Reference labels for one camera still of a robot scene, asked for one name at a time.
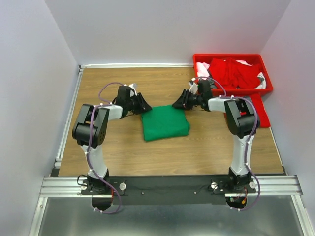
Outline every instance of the red fabric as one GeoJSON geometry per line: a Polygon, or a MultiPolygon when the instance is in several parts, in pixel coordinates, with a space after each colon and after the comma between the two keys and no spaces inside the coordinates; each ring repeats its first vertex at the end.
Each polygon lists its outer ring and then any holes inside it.
{"type": "MultiPolygon", "coordinates": [[[[259,127],[262,127],[262,128],[270,127],[270,122],[269,122],[269,119],[268,119],[268,116],[265,111],[264,104],[262,103],[260,95],[258,93],[255,93],[255,94],[250,95],[250,98],[252,100],[252,104],[254,105],[257,111],[258,117],[259,117],[259,121],[260,121],[259,127]]],[[[224,113],[224,117],[225,117],[225,121],[227,122],[226,113],[224,113]]]]}
{"type": "Polygon", "coordinates": [[[225,89],[254,89],[260,84],[257,75],[262,71],[259,64],[243,65],[232,58],[213,58],[209,67],[212,77],[225,89]]]}

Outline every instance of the purple cable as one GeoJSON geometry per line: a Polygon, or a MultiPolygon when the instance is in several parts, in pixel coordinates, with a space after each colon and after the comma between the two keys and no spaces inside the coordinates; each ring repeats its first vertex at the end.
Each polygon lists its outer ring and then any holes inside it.
{"type": "MultiPolygon", "coordinates": [[[[236,98],[236,99],[241,99],[241,100],[247,102],[247,103],[252,107],[252,109],[253,109],[253,111],[254,111],[255,122],[254,122],[254,126],[252,127],[252,130],[251,130],[251,132],[250,132],[250,134],[249,134],[249,136],[248,136],[248,138],[247,138],[247,140],[246,140],[246,143],[245,143],[244,163],[245,163],[245,165],[246,165],[246,163],[247,163],[247,151],[248,151],[248,143],[247,143],[247,142],[250,141],[250,139],[251,139],[253,133],[255,132],[255,129],[256,129],[256,127],[257,127],[257,122],[258,122],[258,115],[257,115],[257,111],[256,111],[254,105],[253,105],[248,99],[243,98],[243,97],[234,97],[234,96],[233,96],[233,97],[232,97],[232,96],[231,96],[231,97],[227,97],[227,96],[226,96],[226,91],[225,91],[224,87],[223,87],[218,81],[216,81],[215,79],[213,79],[213,78],[211,78],[211,77],[206,77],[206,76],[198,76],[198,77],[195,77],[195,79],[202,79],[202,78],[211,79],[211,80],[213,80],[214,82],[216,82],[216,83],[222,88],[222,90],[224,91],[224,95],[223,95],[223,96],[219,96],[219,98],[225,98],[225,99],[236,98]]],[[[238,208],[232,207],[233,209],[239,210],[239,211],[244,211],[244,210],[248,210],[248,209],[252,208],[252,207],[257,203],[257,201],[258,201],[258,199],[259,199],[259,197],[260,197],[260,192],[261,192],[260,183],[259,183],[259,180],[258,180],[257,176],[252,172],[252,170],[250,169],[250,167],[249,167],[248,164],[246,165],[246,168],[247,168],[247,170],[250,172],[250,174],[251,174],[251,175],[256,179],[256,181],[257,181],[258,193],[257,193],[257,197],[255,198],[255,200],[253,201],[253,203],[252,203],[249,207],[246,207],[246,208],[243,208],[243,209],[238,209],[238,208]]]]}
{"type": "Polygon", "coordinates": [[[104,89],[107,88],[107,86],[113,85],[113,84],[124,85],[123,83],[120,83],[120,82],[111,82],[111,83],[108,83],[107,85],[105,85],[105,86],[100,90],[100,92],[98,93],[98,98],[99,98],[101,101],[110,103],[109,100],[106,100],[106,99],[101,98],[100,95],[102,94],[102,92],[104,91],[104,89]]]}
{"type": "Polygon", "coordinates": [[[101,180],[103,183],[105,183],[107,186],[109,186],[111,189],[113,189],[116,193],[117,193],[117,196],[119,198],[119,205],[118,205],[118,208],[115,210],[115,211],[110,211],[110,212],[104,212],[104,211],[101,211],[99,209],[96,209],[96,211],[100,212],[100,213],[103,213],[103,214],[114,214],[114,213],[117,213],[119,211],[119,209],[121,208],[122,206],[122,198],[119,194],[119,192],[117,191],[117,189],[112,186],[109,182],[103,180],[103,178],[101,176],[98,175],[98,173],[93,169],[93,166],[91,165],[91,162],[90,162],[90,148],[91,148],[91,145],[92,145],[92,135],[93,135],[93,120],[94,120],[94,115],[95,115],[95,111],[99,108],[99,107],[109,107],[111,105],[98,105],[98,106],[95,106],[92,110],[92,114],[91,114],[91,123],[90,123],[90,138],[89,138],[89,145],[88,145],[88,148],[87,148],[87,163],[88,163],[88,166],[89,168],[92,170],[93,174],[99,179],[101,180]]]}

